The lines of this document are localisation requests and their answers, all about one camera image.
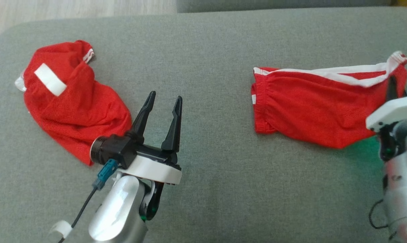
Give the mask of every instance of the cable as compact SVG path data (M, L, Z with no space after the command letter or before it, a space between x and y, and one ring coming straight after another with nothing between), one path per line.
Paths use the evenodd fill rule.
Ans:
M393 232L390 236L388 240L392 240L395 236L397 235L397 232Z
M382 203L382 202L383 202L383 199L378 200L376 203L374 203L374 205L373 205L373 206L371 207L371 209L370 209L370 212L368 213L368 221L370 221L371 226L372 226L373 228L377 229L377 230L380 230L380 229L383 229L383 228L387 228L387 227L388 227L387 224L386 224L386 225L383 225L383 226L376 226L376 225L374 225L373 219L371 218L371 216L373 215L374 208L375 208L377 205L379 205L380 203Z
M94 188L92 189L91 193L89 194L89 196L86 198L85 203L83 204L82 208L80 208L79 213L77 214L73 224L71 225L71 228L74 228L77 224L77 221L79 221L80 216L82 215L83 211L85 210L86 206L88 205L89 200L91 200L91 197L94 195L94 193L97 192L97 187L94 186ZM64 242L65 238L61 238L60 241L58 241L58 243L62 243Z

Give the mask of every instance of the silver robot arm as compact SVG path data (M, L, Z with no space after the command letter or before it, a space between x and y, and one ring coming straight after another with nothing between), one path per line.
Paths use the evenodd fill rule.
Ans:
M180 142L182 98L178 97L175 103L174 119L161 148L143 144L143 132L154 99L155 91L152 91L132 130L124 136L99 137L91 146L92 161L118 163L115 183L89 225L94 243L143 242L148 231L145 222L155 216L164 184L180 183L182 173L176 153Z
M407 243L407 97L387 100L367 118L367 128L377 132L381 144L379 156L385 170L381 202L389 242Z

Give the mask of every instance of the red shorts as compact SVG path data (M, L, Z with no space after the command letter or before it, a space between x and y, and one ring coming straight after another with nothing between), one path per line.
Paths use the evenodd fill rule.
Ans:
M131 128L119 95L94 79L87 64L93 55L83 40L40 48L23 73L22 88L38 125L87 165L92 165L89 150L97 137L123 135Z
M399 51L376 65L316 70L254 68L255 130L343 148L374 135L365 119L385 103L388 77L404 93L407 58Z

